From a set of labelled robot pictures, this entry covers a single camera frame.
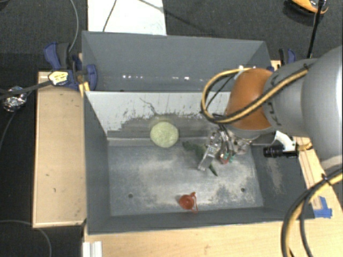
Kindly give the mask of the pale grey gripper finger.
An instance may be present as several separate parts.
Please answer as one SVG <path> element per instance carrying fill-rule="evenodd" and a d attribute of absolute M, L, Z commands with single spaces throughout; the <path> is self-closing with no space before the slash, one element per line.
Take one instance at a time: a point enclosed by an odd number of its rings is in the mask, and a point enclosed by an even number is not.
<path fill-rule="evenodd" d="M 200 161 L 198 165 L 198 170 L 205 171 L 206 169 L 208 169 L 212 161 L 215 159 L 216 153 L 217 153 L 217 149 L 215 147 L 213 146 L 206 147 L 202 160 Z"/>

